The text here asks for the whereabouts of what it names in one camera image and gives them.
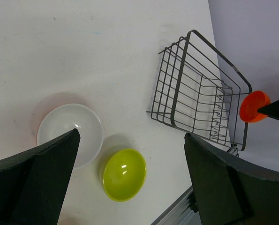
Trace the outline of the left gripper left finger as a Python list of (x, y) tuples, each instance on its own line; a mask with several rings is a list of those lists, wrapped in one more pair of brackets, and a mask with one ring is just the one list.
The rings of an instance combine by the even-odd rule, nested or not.
[(73, 129), (0, 160), (0, 225), (58, 223), (79, 142)]

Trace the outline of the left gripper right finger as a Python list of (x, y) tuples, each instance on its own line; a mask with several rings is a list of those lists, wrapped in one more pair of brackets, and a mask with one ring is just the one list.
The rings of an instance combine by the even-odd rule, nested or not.
[(279, 225), (279, 172), (227, 153), (192, 133), (184, 150), (203, 225)]

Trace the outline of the red-orange plastic bowl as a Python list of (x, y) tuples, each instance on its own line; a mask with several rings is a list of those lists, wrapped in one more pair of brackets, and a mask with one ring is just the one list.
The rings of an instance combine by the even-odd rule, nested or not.
[(239, 115), (240, 119), (247, 123), (259, 122), (267, 118), (267, 115), (258, 112), (262, 108), (271, 103), (268, 95), (260, 90), (251, 92), (241, 104)]

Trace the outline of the white bowl orange outside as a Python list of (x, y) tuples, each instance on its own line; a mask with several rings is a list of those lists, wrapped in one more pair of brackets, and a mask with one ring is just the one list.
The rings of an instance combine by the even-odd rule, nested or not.
[(104, 136), (99, 117), (81, 104), (65, 104), (50, 111), (41, 121), (37, 131), (37, 145), (44, 144), (72, 129), (80, 135), (74, 170), (80, 169), (99, 154)]

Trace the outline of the lime green bowl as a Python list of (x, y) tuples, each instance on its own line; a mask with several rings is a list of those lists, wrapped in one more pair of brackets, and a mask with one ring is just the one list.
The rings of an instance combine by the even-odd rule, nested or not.
[(102, 167), (103, 190), (113, 201), (128, 201), (143, 187), (146, 173), (146, 162), (139, 151), (119, 150)]

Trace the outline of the aluminium frame rail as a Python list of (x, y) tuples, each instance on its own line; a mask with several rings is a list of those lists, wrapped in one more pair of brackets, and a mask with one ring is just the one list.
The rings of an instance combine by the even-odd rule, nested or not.
[(200, 214), (189, 172), (188, 150), (184, 145), (185, 159), (190, 178), (190, 186), (179, 196), (164, 212), (162, 212), (152, 225), (201, 225)]

